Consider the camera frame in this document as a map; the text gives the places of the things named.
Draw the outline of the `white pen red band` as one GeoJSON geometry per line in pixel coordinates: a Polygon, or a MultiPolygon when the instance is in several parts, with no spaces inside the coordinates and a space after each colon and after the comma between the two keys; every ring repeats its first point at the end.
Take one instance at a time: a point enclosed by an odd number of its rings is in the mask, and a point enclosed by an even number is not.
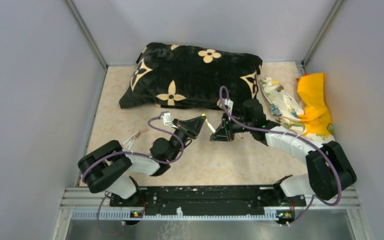
{"type": "Polygon", "coordinates": [[[134,134],[132,134],[128,139],[126,139],[123,143],[122,146],[124,148],[130,148],[131,145],[134,144],[135,140],[141,135],[141,131],[138,130],[134,134]]]}

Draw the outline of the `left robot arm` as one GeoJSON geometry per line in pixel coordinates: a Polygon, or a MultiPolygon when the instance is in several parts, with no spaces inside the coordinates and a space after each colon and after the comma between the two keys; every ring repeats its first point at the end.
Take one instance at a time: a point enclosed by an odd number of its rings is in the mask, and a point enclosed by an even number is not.
{"type": "Polygon", "coordinates": [[[78,161],[81,180],[91,193],[116,194],[127,206],[136,206],[141,198],[140,188],[137,182],[125,173],[142,173],[152,177],[164,174],[171,164],[181,159],[187,146],[198,137],[207,122],[207,116],[202,114],[179,120],[171,119],[170,112],[165,111],[160,116],[148,120],[150,128],[166,133],[166,130],[152,125],[152,122],[157,120],[174,131],[169,133],[170,139],[160,137],[154,140],[148,154],[132,151],[128,146],[122,146],[119,141],[111,140],[78,161]]]}

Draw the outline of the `white pen brown cap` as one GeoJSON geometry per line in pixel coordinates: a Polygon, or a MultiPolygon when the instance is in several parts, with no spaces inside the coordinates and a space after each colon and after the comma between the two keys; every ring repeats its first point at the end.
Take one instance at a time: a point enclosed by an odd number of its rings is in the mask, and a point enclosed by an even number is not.
{"type": "Polygon", "coordinates": [[[128,140],[126,140],[124,142],[124,146],[127,148],[127,149],[131,149],[135,143],[135,141],[141,136],[142,132],[140,130],[138,130],[137,132],[135,132],[128,140]]]}

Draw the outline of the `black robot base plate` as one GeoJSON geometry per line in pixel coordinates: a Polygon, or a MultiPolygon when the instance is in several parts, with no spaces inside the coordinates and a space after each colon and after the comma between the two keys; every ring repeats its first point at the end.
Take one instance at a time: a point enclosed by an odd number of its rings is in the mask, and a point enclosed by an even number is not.
{"type": "Polygon", "coordinates": [[[132,200],[111,194],[111,207],[138,207],[146,216],[263,215],[268,207],[304,207],[304,196],[286,197],[273,185],[143,186],[132,200]]]}

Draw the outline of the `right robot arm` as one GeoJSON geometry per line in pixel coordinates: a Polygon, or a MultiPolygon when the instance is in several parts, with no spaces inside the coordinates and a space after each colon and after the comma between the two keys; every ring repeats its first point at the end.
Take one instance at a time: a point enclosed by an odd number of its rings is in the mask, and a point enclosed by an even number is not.
{"type": "Polygon", "coordinates": [[[305,174],[285,176],[275,183],[273,200],[277,205],[287,206],[299,195],[314,195],[328,201],[357,181],[357,175],[338,142],[309,140],[268,120],[257,99],[246,100],[238,116],[232,115],[232,100],[221,98],[217,105],[225,112],[220,125],[212,130],[210,141],[232,142],[237,135],[249,132],[256,141],[279,149],[306,165],[305,174]]]}

